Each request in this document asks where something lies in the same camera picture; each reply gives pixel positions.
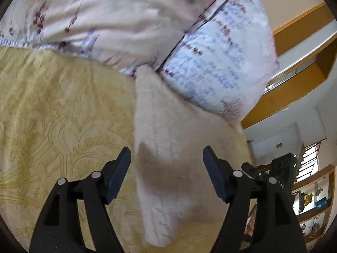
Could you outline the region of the wooden display shelf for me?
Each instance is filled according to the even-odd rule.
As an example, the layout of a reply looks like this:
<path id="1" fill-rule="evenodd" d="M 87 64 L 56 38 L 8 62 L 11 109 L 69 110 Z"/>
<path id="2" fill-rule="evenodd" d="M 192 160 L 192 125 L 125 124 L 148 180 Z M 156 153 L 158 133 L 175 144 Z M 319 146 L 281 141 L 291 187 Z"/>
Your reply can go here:
<path id="1" fill-rule="evenodd" d="M 296 182 L 294 212 L 298 218 L 307 250 L 313 249 L 327 230 L 334 203 L 335 166 L 328 165 L 306 179 Z"/>

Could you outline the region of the yellow patterned bed sheet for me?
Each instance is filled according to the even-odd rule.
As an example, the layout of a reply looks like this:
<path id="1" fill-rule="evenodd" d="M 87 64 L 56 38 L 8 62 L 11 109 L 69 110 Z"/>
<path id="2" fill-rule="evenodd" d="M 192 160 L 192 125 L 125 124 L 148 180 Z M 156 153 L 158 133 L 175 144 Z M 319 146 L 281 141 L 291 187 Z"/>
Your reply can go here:
<path id="1" fill-rule="evenodd" d="M 135 82 L 93 61 L 1 47 L 1 217 L 27 250 L 55 182 L 134 146 Z"/>

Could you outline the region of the orange wooden headboard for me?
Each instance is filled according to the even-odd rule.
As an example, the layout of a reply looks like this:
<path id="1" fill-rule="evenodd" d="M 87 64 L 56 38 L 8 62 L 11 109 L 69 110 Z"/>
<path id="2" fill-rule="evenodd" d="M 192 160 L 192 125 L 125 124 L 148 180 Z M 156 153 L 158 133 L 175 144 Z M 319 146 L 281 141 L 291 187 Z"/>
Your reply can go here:
<path id="1" fill-rule="evenodd" d="M 287 108 L 327 80 L 336 57 L 336 21 L 325 2 L 273 31 L 280 71 L 243 120 L 251 127 Z"/>

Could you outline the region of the white blue floral pillow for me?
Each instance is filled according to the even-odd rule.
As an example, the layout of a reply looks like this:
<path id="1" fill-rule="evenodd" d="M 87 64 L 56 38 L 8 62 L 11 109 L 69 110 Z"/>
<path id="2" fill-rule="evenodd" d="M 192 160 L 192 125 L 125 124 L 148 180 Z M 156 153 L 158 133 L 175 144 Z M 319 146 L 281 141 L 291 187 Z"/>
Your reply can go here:
<path id="1" fill-rule="evenodd" d="M 183 37 L 160 75 L 188 101 L 240 127 L 278 70 L 261 1 L 225 0 Z"/>

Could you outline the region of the pink floral pillow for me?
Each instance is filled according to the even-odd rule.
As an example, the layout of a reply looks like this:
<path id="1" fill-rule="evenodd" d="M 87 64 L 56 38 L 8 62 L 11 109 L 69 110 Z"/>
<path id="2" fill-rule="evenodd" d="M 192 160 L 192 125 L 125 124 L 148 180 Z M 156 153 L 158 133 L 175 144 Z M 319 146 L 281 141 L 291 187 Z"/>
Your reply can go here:
<path id="1" fill-rule="evenodd" d="M 159 67 L 185 33 L 226 0 L 13 0 L 1 45 L 53 49 L 132 75 Z"/>

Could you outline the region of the beige cable knit sweater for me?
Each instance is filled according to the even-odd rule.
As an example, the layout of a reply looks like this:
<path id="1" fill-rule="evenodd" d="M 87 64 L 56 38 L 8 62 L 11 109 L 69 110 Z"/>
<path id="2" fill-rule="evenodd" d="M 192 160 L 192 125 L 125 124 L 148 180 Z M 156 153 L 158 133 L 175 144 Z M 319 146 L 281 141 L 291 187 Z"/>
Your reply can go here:
<path id="1" fill-rule="evenodd" d="M 228 207 L 217 196 L 203 149 L 239 169 L 250 162 L 243 133 L 166 86 L 150 67 L 136 72 L 135 163 L 144 237 L 151 252 L 209 252 Z"/>

